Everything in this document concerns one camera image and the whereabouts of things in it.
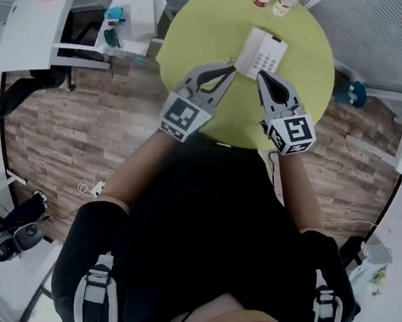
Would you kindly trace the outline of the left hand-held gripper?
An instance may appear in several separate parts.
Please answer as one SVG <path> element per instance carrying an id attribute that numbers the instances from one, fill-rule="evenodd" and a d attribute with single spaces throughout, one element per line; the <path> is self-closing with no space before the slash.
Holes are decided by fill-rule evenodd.
<path id="1" fill-rule="evenodd" d="M 211 105 L 218 105 L 236 77 L 236 68 L 210 63 L 193 68 L 184 85 L 170 92 L 159 117 L 159 129 L 180 142 L 215 118 Z"/>

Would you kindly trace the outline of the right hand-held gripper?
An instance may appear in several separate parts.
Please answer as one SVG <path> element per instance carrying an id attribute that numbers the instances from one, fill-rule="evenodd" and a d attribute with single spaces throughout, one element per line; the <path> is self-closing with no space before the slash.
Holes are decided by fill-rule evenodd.
<path id="1" fill-rule="evenodd" d="M 293 84 L 266 70 L 257 73 L 256 82 L 265 112 L 261 123 L 277 152 L 287 156 L 307 151 L 316 141 L 314 124 L 303 108 L 294 107 L 300 99 Z"/>

